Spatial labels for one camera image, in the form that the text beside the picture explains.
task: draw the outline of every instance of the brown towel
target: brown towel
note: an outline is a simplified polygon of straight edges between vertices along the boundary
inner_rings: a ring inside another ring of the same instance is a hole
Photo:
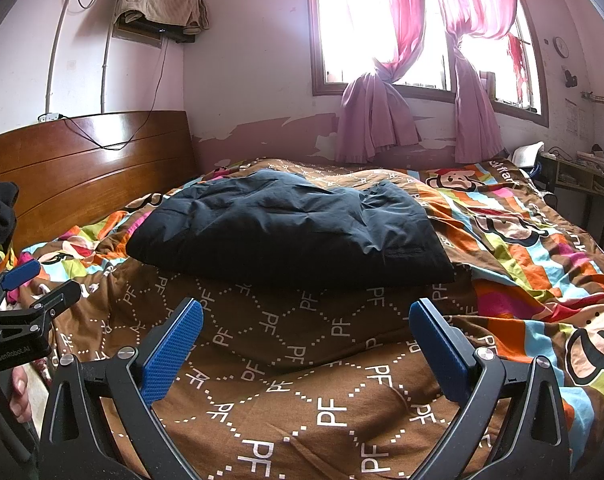
[[[204,0],[117,0],[113,21],[124,14],[126,22],[138,18],[166,25],[181,25],[184,34],[198,34],[209,28]]]

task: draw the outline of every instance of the human hand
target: human hand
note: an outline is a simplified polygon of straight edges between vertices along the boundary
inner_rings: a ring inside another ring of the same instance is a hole
[[[10,397],[10,410],[20,424],[33,418],[30,402],[28,401],[28,376],[23,367],[17,366],[12,371],[13,393]]]

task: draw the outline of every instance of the paper sheet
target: paper sheet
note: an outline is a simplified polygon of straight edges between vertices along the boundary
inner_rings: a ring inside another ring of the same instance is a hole
[[[578,113],[578,105],[569,99],[564,100],[566,103],[566,136],[568,139],[577,137],[580,132],[580,117]]]
[[[588,141],[589,137],[589,124],[585,110],[578,108],[578,122],[580,127],[580,140]]]
[[[544,142],[541,141],[530,146],[522,146],[513,152],[511,162],[518,168],[532,168],[540,150],[544,150]]]

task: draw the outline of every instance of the power outlet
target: power outlet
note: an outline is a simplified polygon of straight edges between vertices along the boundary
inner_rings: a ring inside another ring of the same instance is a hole
[[[48,123],[48,121],[56,121],[60,118],[59,114],[51,113],[51,114],[42,114],[39,117],[40,123]]]

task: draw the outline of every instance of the white pipe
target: white pipe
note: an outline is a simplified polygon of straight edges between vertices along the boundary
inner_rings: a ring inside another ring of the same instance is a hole
[[[110,38],[113,35],[113,27],[115,23],[113,23],[113,18],[115,14],[115,7],[113,7],[113,12],[110,16],[110,25],[108,26],[108,34],[106,35],[106,46],[104,48],[104,63],[102,63],[102,88],[101,88],[101,96],[99,99],[99,106],[101,114],[104,113],[104,108],[106,106],[106,66],[108,64],[108,50],[110,49]]]
[[[55,39],[53,40],[53,50],[51,50],[51,61],[48,64],[48,81],[46,83],[46,113],[51,111],[51,86],[53,86],[53,68],[55,66],[55,54],[57,54],[57,43],[60,39],[62,24],[64,23],[64,16],[66,15],[66,9],[68,8],[69,2],[70,0],[64,0],[62,12],[60,13],[60,19],[59,21],[57,21],[57,30],[55,31]]]

